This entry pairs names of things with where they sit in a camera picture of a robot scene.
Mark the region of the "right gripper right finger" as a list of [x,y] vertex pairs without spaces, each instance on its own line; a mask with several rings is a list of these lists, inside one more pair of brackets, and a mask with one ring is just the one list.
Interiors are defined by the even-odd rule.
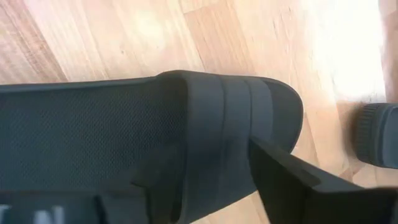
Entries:
[[256,138],[249,164],[271,223],[397,224],[396,188],[360,187]]

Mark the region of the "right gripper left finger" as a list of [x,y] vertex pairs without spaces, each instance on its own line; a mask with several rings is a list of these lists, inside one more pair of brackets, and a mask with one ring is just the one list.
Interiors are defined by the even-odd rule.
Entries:
[[173,223],[182,207],[184,149],[156,149],[90,190],[2,191],[1,223]]

